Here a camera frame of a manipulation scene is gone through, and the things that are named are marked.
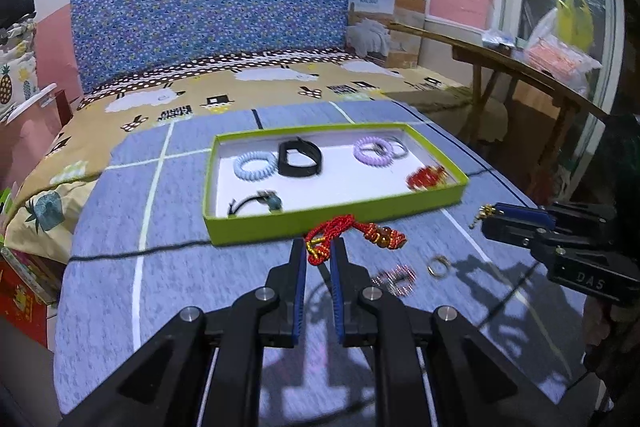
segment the black wristband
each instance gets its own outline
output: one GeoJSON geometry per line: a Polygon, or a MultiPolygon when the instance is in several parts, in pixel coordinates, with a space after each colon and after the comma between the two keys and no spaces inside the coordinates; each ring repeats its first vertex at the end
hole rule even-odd
{"type": "Polygon", "coordinates": [[[278,174],[287,178],[306,178],[314,174],[320,174],[322,170],[322,153],[314,143],[304,141],[302,138],[283,142],[278,148],[278,174]],[[308,167],[290,165],[288,155],[290,150],[296,150],[300,154],[311,158],[316,164],[308,167]]]}

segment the green box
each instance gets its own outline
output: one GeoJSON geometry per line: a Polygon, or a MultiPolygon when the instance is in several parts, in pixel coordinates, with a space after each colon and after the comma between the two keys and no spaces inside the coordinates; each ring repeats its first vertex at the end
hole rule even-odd
{"type": "Polygon", "coordinates": [[[358,221],[363,222],[380,222],[419,214],[432,208],[457,203],[462,198],[467,182],[468,178],[465,173],[455,163],[433,146],[424,136],[405,123],[326,124],[233,132],[219,134],[213,142],[207,165],[202,213],[212,244],[223,246],[255,243],[300,236],[320,223],[342,214],[353,214],[358,221]],[[428,190],[418,190],[372,200],[353,201],[303,210],[284,210],[283,212],[255,216],[216,217],[215,215],[209,215],[208,208],[212,189],[211,175],[216,161],[216,154],[222,142],[267,137],[273,139],[279,135],[286,135],[286,139],[290,139],[290,137],[301,134],[357,130],[371,133],[395,130],[396,132],[406,133],[419,146],[425,149],[434,160],[447,169],[453,182],[428,190]]]}

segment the bolt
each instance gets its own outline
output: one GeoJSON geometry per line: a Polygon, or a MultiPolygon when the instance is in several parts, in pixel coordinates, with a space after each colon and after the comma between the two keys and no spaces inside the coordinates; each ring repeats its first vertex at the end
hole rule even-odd
{"type": "Polygon", "coordinates": [[[458,317],[458,311],[453,306],[442,306],[438,308],[438,317],[449,322],[458,317]]]}
{"type": "Polygon", "coordinates": [[[193,322],[200,316],[200,310],[196,306],[187,306],[180,310],[180,318],[185,322],[193,322]]]}
{"type": "Polygon", "coordinates": [[[276,295],[276,292],[274,292],[271,288],[267,286],[258,288],[255,291],[255,298],[257,298],[258,301],[267,302],[268,300],[273,299],[275,295],[276,295]]]}
{"type": "Polygon", "coordinates": [[[367,301],[377,301],[382,297],[382,290],[375,286],[368,286],[362,290],[362,296],[367,299],[367,301]]]}

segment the bed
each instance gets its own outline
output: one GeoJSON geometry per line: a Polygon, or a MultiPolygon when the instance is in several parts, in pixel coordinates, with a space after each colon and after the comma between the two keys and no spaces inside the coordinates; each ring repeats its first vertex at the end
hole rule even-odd
{"type": "MultiPolygon", "coordinates": [[[[388,223],[410,243],[384,256],[347,233],[350,258],[372,273],[413,266],[407,304],[455,306],[552,400],[578,375],[584,298],[548,283],[524,250],[467,228],[481,204],[534,205],[434,121],[466,110],[463,87],[346,54],[342,1],[72,0],[87,95],[22,186],[6,234],[9,247],[68,263],[54,358],[63,413],[180,308],[227,306],[286,260],[288,240],[211,246],[200,203],[216,134],[297,124],[409,123],[457,163],[470,178],[460,204],[388,223]],[[390,99],[408,92],[433,93],[421,108],[433,120],[390,99]],[[428,275],[436,254],[450,277],[428,275]]],[[[338,349],[318,270],[306,288],[301,346],[265,355],[261,424],[373,425],[366,358],[338,349]]]]}

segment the tan bedsheet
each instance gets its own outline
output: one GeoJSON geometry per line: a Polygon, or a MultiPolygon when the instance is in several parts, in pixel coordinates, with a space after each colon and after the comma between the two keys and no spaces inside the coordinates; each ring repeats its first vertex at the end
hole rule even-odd
{"type": "MultiPolygon", "coordinates": [[[[238,68],[204,74],[190,72],[186,74],[193,76],[173,79],[171,75],[167,82],[150,87],[144,87],[142,78],[135,90],[129,86],[127,92],[104,92],[103,97],[76,112],[52,152],[25,180],[12,209],[6,245],[67,263],[79,213],[108,165],[111,150],[129,133],[173,118],[269,105],[385,99],[388,92],[408,103],[412,103],[413,93],[417,102],[414,105],[419,105],[432,120],[453,133],[462,127],[470,105],[467,88],[425,68],[394,70],[397,74],[393,75],[349,71],[341,67],[348,58],[337,54],[333,62],[268,64],[268,70],[260,68],[260,73],[238,68]],[[305,81],[237,78],[256,74],[266,78],[296,76],[305,81]],[[439,86],[433,87],[430,80],[425,80],[427,77],[439,81],[439,86]],[[127,108],[134,103],[141,105],[127,108]]],[[[484,119],[490,123],[483,121],[481,139],[502,139],[507,127],[504,106],[496,102],[486,113],[493,116],[484,119]]]]}

